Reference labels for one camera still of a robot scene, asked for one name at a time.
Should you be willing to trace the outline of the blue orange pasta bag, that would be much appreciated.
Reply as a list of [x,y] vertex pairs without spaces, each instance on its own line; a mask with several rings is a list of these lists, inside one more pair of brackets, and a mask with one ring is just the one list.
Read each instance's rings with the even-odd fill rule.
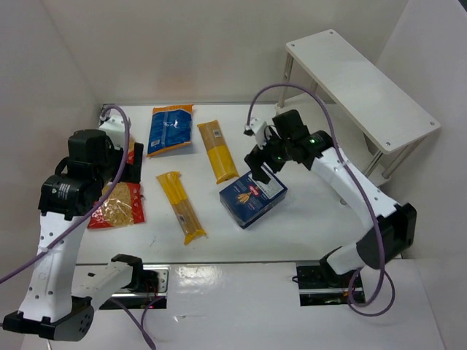
[[147,157],[191,144],[193,105],[154,107],[151,117]]

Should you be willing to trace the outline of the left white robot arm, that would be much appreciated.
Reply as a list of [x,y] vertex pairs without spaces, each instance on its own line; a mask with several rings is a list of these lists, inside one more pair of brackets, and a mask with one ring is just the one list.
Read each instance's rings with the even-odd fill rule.
[[2,329],[52,341],[78,342],[94,314],[119,289],[142,283],[142,260],[118,254],[84,286],[72,288],[77,255],[92,213],[104,202],[101,191],[116,185],[126,166],[129,133],[123,147],[105,132],[87,129],[68,140],[69,155],[42,185],[40,234],[34,270],[18,310],[4,317]]

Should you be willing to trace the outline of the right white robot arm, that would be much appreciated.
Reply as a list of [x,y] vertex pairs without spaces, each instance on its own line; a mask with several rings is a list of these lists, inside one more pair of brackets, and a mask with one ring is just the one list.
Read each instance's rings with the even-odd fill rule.
[[359,241],[340,246],[320,259],[320,273],[327,284],[336,286],[345,274],[359,268],[376,270],[413,244],[416,209],[381,192],[334,146],[328,133],[310,133],[298,111],[277,115],[272,125],[253,118],[244,132],[256,140],[244,158],[255,181],[269,183],[266,172],[277,173],[288,161],[302,164],[337,192],[367,230]]

